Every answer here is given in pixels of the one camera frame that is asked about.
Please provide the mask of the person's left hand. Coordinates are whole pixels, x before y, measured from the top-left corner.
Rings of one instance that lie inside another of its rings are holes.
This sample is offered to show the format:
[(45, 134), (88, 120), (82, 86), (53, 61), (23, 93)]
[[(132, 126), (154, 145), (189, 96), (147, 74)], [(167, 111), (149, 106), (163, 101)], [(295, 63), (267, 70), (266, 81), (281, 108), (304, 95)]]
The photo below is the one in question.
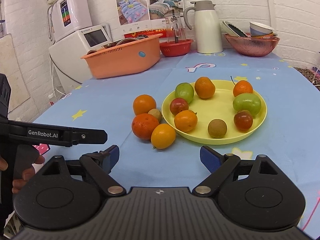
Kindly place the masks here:
[[(45, 158), (42, 155), (39, 155), (38, 158), (34, 161), (36, 165), (42, 165), (45, 162)], [(8, 168), (8, 163), (1, 157), (0, 169), (5, 171)], [(22, 187), (35, 175), (36, 171), (33, 165), (25, 169), (22, 172), (22, 179), (14, 179), (12, 181), (12, 192), (17, 194)]]

